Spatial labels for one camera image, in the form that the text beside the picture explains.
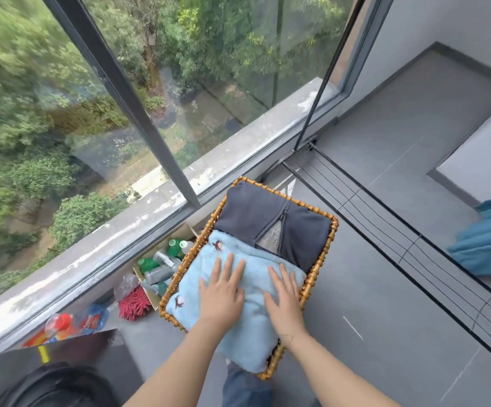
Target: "red microfiber duster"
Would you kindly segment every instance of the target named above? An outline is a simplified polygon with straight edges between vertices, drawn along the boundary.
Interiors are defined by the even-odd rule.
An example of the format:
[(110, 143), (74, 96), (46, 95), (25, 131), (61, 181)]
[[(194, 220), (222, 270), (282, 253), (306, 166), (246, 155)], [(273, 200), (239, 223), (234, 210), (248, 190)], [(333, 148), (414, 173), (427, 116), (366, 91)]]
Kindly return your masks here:
[(145, 315), (152, 308), (146, 292), (141, 286), (136, 287), (132, 293), (119, 301), (119, 317), (134, 321)]

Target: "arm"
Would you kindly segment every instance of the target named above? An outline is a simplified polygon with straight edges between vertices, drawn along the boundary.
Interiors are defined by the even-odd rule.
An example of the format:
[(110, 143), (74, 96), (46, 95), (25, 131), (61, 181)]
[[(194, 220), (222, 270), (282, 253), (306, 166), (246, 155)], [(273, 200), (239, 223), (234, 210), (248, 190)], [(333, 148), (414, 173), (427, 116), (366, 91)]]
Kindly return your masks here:
[(398, 406), (308, 334), (298, 302), (300, 291), (295, 275), (289, 276), (283, 264), (280, 270), (283, 280), (274, 269), (268, 269), (279, 295), (279, 305), (264, 293), (266, 309), (283, 345), (304, 369), (320, 403), (324, 407)]
[(238, 284), (245, 261), (238, 263), (231, 276), (233, 259), (233, 254), (229, 254), (219, 276), (221, 259), (217, 258), (208, 287), (200, 279), (198, 321), (168, 360), (155, 370), (124, 407), (194, 407), (198, 403), (213, 353), (242, 314), (244, 291)]

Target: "wicker basket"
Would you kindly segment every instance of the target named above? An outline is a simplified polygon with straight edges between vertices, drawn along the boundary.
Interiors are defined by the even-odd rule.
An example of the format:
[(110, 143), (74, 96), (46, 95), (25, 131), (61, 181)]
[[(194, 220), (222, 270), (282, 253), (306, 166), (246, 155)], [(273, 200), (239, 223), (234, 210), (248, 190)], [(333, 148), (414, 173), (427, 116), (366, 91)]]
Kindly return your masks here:
[[(313, 286), (315, 286), (315, 281), (317, 280), (317, 276), (319, 275), (319, 269), (323, 265), (323, 262), (325, 260), (326, 253), (328, 253), (328, 249), (330, 248), (330, 243), (334, 240), (334, 234), (338, 228), (338, 219), (329, 213), (325, 213), (321, 210), (318, 209), (318, 207), (313, 207), (311, 205), (308, 205), (304, 203), (303, 201), (295, 200), (294, 198), (291, 198), (288, 195), (281, 194), (279, 191), (274, 191), (265, 185), (262, 185), (260, 183), (257, 183), (253, 180), (250, 180), (249, 178), (246, 177), (239, 177), (233, 184), (232, 187), (234, 187), (238, 182), (240, 181), (245, 181), (249, 184), (255, 184), (259, 187), (262, 187), (263, 189), (273, 193), (277, 194), (283, 198), (286, 198), (287, 200), (292, 201), (293, 203), (300, 205), (301, 207), (307, 207), (309, 210), (313, 211), (314, 213), (321, 214), (324, 217), (327, 217), (331, 220), (332, 224), (330, 225), (330, 232), (328, 234), (328, 238), (325, 243), (325, 247), (323, 248), (323, 251), (321, 251), (321, 254), (319, 254), (319, 257), (313, 267), (310, 270), (310, 273), (306, 277), (306, 281), (304, 282), (304, 285), (302, 287), (302, 291), (300, 292), (300, 307), (302, 309), (304, 308), (304, 304), (306, 303), (306, 300), (310, 297), (311, 295), (311, 290)], [(181, 263), (181, 266), (179, 267), (177, 273), (174, 275), (174, 279), (172, 280), (172, 283), (170, 287), (168, 287), (168, 290), (166, 291), (166, 294), (162, 297), (161, 303), (159, 305), (159, 314), (161, 315), (162, 318), (165, 320), (168, 320), (172, 324), (174, 324), (175, 327), (179, 327), (181, 330), (186, 331), (186, 329), (181, 325), (179, 321), (176, 320), (176, 318), (168, 314), (166, 312), (166, 305), (168, 304), (168, 301), (170, 300), (170, 297), (178, 290), (178, 285), (183, 278), (183, 275), (187, 272), (189, 266), (191, 265), (191, 262), (195, 259), (195, 257), (198, 255), (200, 252), (200, 249), (206, 245), (208, 242), (209, 235), (213, 231), (213, 225), (215, 224), (216, 220), (219, 218), (219, 214), (222, 211), (222, 208), (225, 206), (226, 203), (226, 195), (222, 199), (221, 204), (217, 207), (215, 212), (211, 215), (211, 218), (209, 219), (208, 223), (206, 224), (206, 227), (204, 230), (202, 230), (202, 233), (200, 236), (198, 236), (198, 239), (196, 240), (195, 245), (191, 248), (187, 256), (183, 259), (183, 263)], [(257, 374), (259, 378), (262, 380), (266, 380), (267, 378), (271, 377), (272, 374), (274, 374), (274, 371), (277, 368), (277, 363), (279, 362), (280, 358), (283, 356), (283, 353), (285, 351), (285, 347), (281, 344), (281, 342), (278, 342), (276, 348), (274, 348), (274, 351), (272, 352), (271, 357), (269, 358), (267, 362), (267, 368), (266, 371), (263, 373)]]

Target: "forearm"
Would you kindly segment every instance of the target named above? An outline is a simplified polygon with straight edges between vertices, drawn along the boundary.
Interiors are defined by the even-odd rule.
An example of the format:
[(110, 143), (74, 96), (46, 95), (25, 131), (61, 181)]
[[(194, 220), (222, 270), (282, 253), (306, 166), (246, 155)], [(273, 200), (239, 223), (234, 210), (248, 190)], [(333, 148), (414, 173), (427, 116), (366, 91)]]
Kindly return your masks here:
[(289, 350), (323, 407), (395, 407), (398, 403), (356, 375), (310, 335), (294, 337)]
[(129, 399), (125, 407), (194, 407), (222, 334), (199, 321), (174, 353)]

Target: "clothes drying rack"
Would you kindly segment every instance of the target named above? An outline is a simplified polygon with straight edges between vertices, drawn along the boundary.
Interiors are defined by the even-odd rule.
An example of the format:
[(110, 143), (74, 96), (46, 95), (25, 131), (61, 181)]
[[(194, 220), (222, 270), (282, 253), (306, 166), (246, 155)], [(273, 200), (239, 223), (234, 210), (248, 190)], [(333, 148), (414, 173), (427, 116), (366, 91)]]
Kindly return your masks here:
[[(485, 308), (491, 310), (491, 287), (400, 217), (319, 149), (314, 140), (302, 143), (306, 129), (349, 39), (349, 34), (356, 23), (364, 1), (357, 0), (355, 4), (330, 62), (330, 67), (297, 138), (293, 155), (276, 164), (282, 164), (289, 170), (293, 177), (330, 207), (338, 218), (355, 230), (392, 266), (491, 353), (491, 318), (482, 314)], [(314, 171), (317, 179), (308, 170)], [(353, 198), (356, 201), (353, 202), (351, 198), (345, 197), (345, 192), (357, 196)], [(340, 202), (338, 194), (346, 201)], [(360, 208), (355, 204), (358, 202), (360, 202)], [(407, 247), (402, 245), (401, 240), (405, 239), (409, 240), (408, 244), (411, 243)], [(472, 317), (468, 313), (470, 310), (477, 311), (477, 315)]]

